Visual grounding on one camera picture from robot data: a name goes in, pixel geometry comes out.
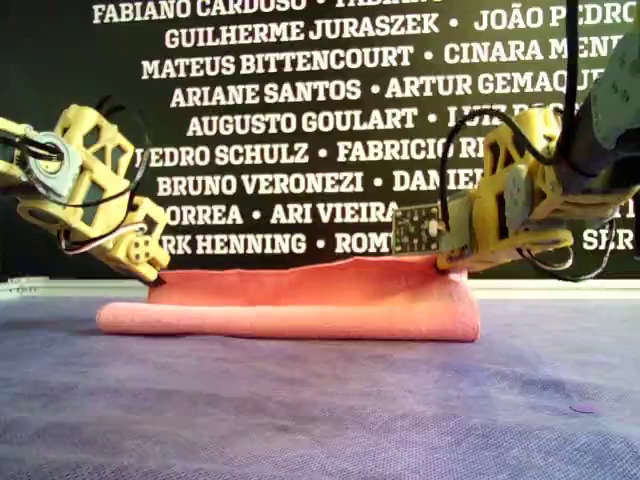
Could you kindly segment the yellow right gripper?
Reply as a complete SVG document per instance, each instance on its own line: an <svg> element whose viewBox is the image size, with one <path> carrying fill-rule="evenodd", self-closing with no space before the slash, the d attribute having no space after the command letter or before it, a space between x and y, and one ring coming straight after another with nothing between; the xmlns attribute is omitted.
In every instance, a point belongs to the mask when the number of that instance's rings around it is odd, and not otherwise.
<svg viewBox="0 0 640 480"><path fill-rule="evenodd" d="M522 231L503 239L499 233L494 229L478 234L475 251L465 247L442 253L435 263L436 269L451 274L476 272L518 259L518 250L539 253L573 245L572 233L561 228Z"/></svg>

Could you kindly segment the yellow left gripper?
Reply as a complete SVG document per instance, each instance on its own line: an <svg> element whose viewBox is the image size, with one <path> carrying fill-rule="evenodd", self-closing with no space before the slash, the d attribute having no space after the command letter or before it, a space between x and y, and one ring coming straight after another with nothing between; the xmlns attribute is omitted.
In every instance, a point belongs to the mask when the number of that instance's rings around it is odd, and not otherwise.
<svg viewBox="0 0 640 480"><path fill-rule="evenodd" d="M106 202L97 208L87 235L91 253L107 256L115 271L148 287L166 284L161 275L170 261L162 248L161 235L168 223L165 210L146 197L136 196Z"/></svg>

